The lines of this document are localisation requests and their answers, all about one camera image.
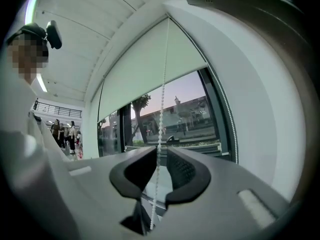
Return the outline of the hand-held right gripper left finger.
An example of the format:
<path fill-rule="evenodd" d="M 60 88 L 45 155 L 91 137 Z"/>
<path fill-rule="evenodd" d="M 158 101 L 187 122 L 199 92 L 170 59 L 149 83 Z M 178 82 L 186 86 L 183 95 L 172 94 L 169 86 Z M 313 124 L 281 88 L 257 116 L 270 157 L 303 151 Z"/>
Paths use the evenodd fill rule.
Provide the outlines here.
<path fill-rule="evenodd" d="M 134 214 L 143 187 L 125 175 L 133 168 L 149 180 L 153 175 L 156 147 L 64 164 L 64 204 L 71 220 L 64 223 L 66 240 L 156 240 L 157 231 L 141 235 L 123 225 Z"/>

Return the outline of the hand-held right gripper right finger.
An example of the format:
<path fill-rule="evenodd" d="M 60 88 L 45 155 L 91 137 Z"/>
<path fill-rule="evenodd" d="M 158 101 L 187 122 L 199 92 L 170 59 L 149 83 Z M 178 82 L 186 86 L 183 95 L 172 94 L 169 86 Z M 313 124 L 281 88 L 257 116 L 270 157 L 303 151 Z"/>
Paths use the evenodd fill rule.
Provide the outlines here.
<path fill-rule="evenodd" d="M 170 147 L 172 192 L 151 240 L 270 240 L 290 219 L 288 202 L 238 164 Z"/>

